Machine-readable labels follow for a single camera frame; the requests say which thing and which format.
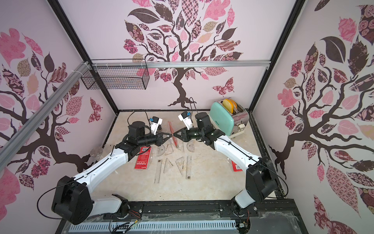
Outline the yellow toast slice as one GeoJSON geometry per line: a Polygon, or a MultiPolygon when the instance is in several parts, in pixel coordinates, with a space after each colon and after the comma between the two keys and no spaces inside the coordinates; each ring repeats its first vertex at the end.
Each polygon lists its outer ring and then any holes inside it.
{"type": "Polygon", "coordinates": [[[224,99],[222,105],[233,115],[237,114],[237,104],[231,99],[224,99]]]}

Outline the red ruler set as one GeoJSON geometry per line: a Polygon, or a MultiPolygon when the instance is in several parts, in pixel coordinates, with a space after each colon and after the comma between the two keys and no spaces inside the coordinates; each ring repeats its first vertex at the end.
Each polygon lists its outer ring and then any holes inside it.
{"type": "Polygon", "coordinates": [[[142,147],[140,152],[137,154],[137,160],[135,163],[135,170],[146,170],[148,168],[151,159],[152,148],[142,147]]]}
{"type": "Polygon", "coordinates": [[[234,161],[231,161],[231,164],[232,164],[232,168],[233,168],[234,172],[241,172],[242,171],[242,169],[234,161]]]}
{"type": "Polygon", "coordinates": [[[168,126],[169,126],[170,132],[171,132],[171,134],[172,134],[172,140],[173,140],[173,143],[174,143],[175,147],[178,148],[178,147],[179,147],[179,145],[178,145],[178,140],[177,140],[177,138],[174,136],[175,130],[174,130],[174,127],[173,127],[171,121],[168,122],[168,126]]]}

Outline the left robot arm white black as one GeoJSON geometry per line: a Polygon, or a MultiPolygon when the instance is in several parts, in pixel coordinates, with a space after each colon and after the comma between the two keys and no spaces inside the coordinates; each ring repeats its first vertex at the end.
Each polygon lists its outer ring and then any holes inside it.
{"type": "Polygon", "coordinates": [[[125,218],[130,210],[124,197],[113,194],[108,198],[92,197],[95,188],[112,172],[128,163],[153,145],[161,146],[171,138],[171,134],[160,131],[162,119],[153,117],[146,125],[135,121],[128,126],[129,132],[115,145],[111,152],[89,169],[73,176],[62,177],[52,191],[55,192],[51,210],[59,219],[78,225],[96,215],[113,214],[125,218]]]}

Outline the aluminium rail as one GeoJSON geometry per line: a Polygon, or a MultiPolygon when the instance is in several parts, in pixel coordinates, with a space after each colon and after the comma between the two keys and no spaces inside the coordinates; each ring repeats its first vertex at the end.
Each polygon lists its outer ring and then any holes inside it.
{"type": "Polygon", "coordinates": [[[5,144],[1,150],[1,170],[3,170],[14,155],[26,143],[26,141],[34,134],[41,123],[49,116],[55,106],[63,99],[74,84],[90,69],[87,61],[82,62],[67,78],[67,81],[45,101],[45,103],[33,114],[29,120],[16,132],[16,134],[5,144]]]}
{"type": "Polygon", "coordinates": [[[141,68],[187,68],[187,67],[269,67],[269,60],[233,60],[233,61],[175,61],[175,62],[102,62],[93,63],[93,68],[138,66],[141,68]]]}

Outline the aluminium rail left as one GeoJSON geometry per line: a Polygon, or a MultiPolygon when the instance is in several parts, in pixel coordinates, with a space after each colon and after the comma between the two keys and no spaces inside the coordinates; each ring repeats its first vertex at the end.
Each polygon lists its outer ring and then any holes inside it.
{"type": "Polygon", "coordinates": [[[16,134],[5,144],[1,150],[1,170],[3,170],[14,155],[26,143],[26,141],[34,134],[41,123],[49,116],[55,106],[63,99],[74,84],[90,69],[87,61],[82,62],[67,78],[67,81],[45,101],[45,103],[33,114],[29,120],[16,132],[16,134]]]}

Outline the clear protractor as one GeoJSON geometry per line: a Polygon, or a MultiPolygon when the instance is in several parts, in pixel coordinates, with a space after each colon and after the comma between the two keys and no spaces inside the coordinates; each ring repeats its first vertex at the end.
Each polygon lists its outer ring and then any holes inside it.
{"type": "Polygon", "coordinates": [[[187,143],[187,150],[189,152],[192,152],[194,153],[195,152],[195,145],[194,145],[195,141],[194,140],[190,140],[188,143],[187,143]]]}
{"type": "Polygon", "coordinates": [[[158,146],[158,148],[157,148],[157,156],[160,157],[160,156],[164,155],[165,150],[166,150],[166,148],[165,148],[164,145],[158,146]]]}

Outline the clear plastic ruler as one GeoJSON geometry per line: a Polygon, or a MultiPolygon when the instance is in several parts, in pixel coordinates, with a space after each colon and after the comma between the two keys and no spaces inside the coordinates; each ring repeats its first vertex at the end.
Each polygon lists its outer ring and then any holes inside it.
{"type": "Polygon", "coordinates": [[[156,164],[156,171],[155,171],[155,178],[154,178],[154,184],[159,184],[160,177],[161,177],[161,169],[162,169],[162,160],[158,160],[156,164]]]}

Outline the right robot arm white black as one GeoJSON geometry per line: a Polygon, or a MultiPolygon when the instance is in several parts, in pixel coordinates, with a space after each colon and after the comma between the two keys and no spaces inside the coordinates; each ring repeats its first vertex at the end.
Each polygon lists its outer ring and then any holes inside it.
{"type": "Polygon", "coordinates": [[[256,156],[234,143],[223,131],[213,126],[206,112],[195,115],[196,127],[193,127],[191,116],[192,113],[187,111],[178,116],[185,127],[174,132],[173,136],[183,142],[200,140],[213,150],[224,154],[245,171],[245,188],[231,200],[236,212],[241,212],[256,202],[263,202],[280,188],[280,177],[269,158],[256,156]]]}

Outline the clear plastic cup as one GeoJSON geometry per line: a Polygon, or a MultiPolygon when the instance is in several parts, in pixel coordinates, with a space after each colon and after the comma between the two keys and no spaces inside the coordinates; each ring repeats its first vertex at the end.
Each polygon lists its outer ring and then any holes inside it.
{"type": "Polygon", "coordinates": [[[103,154],[103,148],[100,146],[95,147],[90,151],[90,157],[95,160],[101,159],[102,154],[103,154]]]}

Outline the mint green toaster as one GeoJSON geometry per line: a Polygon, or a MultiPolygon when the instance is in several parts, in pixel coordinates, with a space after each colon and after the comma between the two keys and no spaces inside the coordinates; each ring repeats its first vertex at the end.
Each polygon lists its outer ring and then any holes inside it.
{"type": "Polygon", "coordinates": [[[215,101],[212,104],[209,117],[215,128],[223,131],[229,138],[234,138],[244,133],[246,126],[249,124],[249,113],[236,103],[237,114],[233,115],[222,105],[223,100],[215,101]]]}

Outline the aluminium rail back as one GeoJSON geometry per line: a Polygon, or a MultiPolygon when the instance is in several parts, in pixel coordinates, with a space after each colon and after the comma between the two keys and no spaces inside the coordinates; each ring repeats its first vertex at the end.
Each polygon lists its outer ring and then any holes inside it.
{"type": "Polygon", "coordinates": [[[93,63],[93,68],[138,66],[141,68],[187,68],[187,67],[269,67],[269,60],[233,60],[233,61],[175,61],[175,62],[102,62],[93,63]]]}

